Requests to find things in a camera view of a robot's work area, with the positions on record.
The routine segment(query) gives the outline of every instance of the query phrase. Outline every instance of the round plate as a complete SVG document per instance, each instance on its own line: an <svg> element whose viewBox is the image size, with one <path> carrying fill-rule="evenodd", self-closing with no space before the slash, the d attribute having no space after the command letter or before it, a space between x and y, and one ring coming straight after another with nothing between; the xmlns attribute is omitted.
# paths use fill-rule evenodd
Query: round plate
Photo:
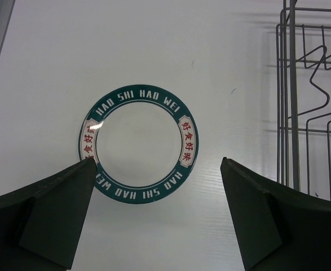
<svg viewBox="0 0 331 271"><path fill-rule="evenodd" d="M98 165L95 187L120 202L160 200L187 179L198 131L186 105L150 85L124 86L100 99L79 136L80 159Z"/></svg>

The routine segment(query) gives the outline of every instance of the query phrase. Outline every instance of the metal rack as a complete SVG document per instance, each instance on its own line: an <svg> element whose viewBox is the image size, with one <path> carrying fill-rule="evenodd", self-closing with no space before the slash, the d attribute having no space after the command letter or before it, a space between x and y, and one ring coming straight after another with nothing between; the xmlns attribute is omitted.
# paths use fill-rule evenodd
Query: metal rack
<svg viewBox="0 0 331 271"><path fill-rule="evenodd" d="M310 129L310 123L314 120L331 116L329 102L331 94L329 90L316 83L314 78L317 72L331 71L331 49L327 43L327 33L331 32L331 25L298 23L298 13L307 14L307 19L320 13L331 14L331 9L325 8L304 8L298 7L297 0L284 0L283 9L280 14L280 24L276 27L277 44L277 181L286 186L291 186L290 179L293 179L293 189L301 191L300 182L300 158L299 158L299 132L306 136L306 167L307 167L307 193L310 194L310 133L323 134L327 136L328 148L328 176L329 176L329 198L331 200L331 119L326 118L323 129ZM306 46L308 34L317 31L321 37L320 44L309 48ZM302 56L296 56L296 47L302 47ZM311 55L318 54L320 58L314 59ZM309 110L298 108L297 93L297 71L309 69L312 71L309 78L310 87L314 88L324 97L324 103L312 107ZM300 125L298 118L307 116L305 125Z"/></svg>

